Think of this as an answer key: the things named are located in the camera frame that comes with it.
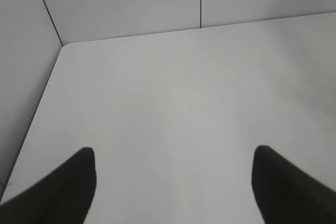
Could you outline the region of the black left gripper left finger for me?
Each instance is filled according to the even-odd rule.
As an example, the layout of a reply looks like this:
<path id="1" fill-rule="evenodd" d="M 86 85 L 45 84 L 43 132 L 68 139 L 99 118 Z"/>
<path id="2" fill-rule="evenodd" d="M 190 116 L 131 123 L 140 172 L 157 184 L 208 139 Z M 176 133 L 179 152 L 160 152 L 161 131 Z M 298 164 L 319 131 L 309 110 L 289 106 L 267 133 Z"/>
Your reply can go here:
<path id="1" fill-rule="evenodd" d="M 84 147 L 1 205 L 1 223 L 84 223 L 97 186 L 93 149 Z"/>

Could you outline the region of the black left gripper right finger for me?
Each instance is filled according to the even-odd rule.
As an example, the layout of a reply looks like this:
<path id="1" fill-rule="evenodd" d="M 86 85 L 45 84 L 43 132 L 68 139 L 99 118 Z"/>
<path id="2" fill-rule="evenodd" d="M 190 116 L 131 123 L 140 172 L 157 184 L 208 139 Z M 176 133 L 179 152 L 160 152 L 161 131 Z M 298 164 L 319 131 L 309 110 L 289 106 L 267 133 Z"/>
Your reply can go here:
<path id="1" fill-rule="evenodd" d="M 335 223 L 335 191 L 269 146 L 255 149 L 251 186 L 264 223 Z"/>

